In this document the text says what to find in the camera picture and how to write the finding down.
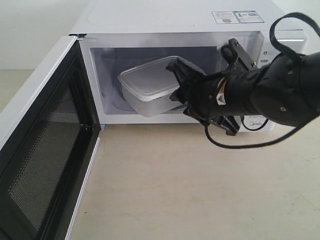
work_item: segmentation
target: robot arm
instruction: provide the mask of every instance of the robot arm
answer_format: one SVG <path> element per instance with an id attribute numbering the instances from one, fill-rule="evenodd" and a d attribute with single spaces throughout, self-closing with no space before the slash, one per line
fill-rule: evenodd
<path id="1" fill-rule="evenodd" d="M 171 100 L 187 102 L 184 114 L 203 124 L 206 134 L 208 125 L 214 124 L 235 135 L 239 126 L 233 116 L 262 115 L 281 125 L 296 127 L 295 131 L 304 127 L 320 112 L 320 52 L 298 54 L 276 40 L 276 24 L 291 17 L 305 21 L 320 36 L 320 28 L 311 18 L 295 12 L 272 25 L 270 40 L 281 53 L 262 68 L 255 66 L 234 38 L 221 48 L 229 63 L 225 71 L 203 75 L 177 59 L 167 66 L 180 85 Z"/>

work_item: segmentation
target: open microwave door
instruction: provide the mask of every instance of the open microwave door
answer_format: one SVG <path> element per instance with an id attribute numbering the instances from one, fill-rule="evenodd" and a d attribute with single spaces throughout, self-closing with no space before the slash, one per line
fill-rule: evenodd
<path id="1" fill-rule="evenodd" d="M 0 113 L 1 240 L 68 237 L 99 132 L 79 42 L 63 37 Z"/>

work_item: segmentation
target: plastic container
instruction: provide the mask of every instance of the plastic container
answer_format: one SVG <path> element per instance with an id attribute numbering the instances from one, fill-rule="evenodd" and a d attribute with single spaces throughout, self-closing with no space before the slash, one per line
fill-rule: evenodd
<path id="1" fill-rule="evenodd" d="M 181 57 L 168 56 L 123 71 L 118 76 L 124 99 L 137 113 L 144 117 L 154 117 L 181 106 L 180 102 L 169 99 L 179 84 L 175 75 L 166 70 L 166 66 L 177 58 L 204 72 Z"/>

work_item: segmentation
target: countertop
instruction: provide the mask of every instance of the countertop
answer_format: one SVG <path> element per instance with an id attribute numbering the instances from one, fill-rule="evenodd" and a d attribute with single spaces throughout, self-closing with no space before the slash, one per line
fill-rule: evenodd
<path id="1" fill-rule="evenodd" d="M 0 110 L 31 71 L 0 71 Z M 229 144 L 286 133 L 214 138 Z M 320 238 L 320 120 L 271 147 L 227 150 L 200 124 L 107 125 L 71 240 Z"/>

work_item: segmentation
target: microwave label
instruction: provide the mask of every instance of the microwave label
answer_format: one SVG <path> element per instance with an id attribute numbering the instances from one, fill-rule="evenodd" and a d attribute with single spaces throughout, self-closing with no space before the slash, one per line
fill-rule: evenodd
<path id="1" fill-rule="evenodd" d="M 233 11 L 212 11 L 217 24 L 239 24 L 239 20 Z"/>
<path id="2" fill-rule="evenodd" d="M 256 11 L 234 11 L 233 13 L 241 24 L 259 24 L 265 22 Z"/>

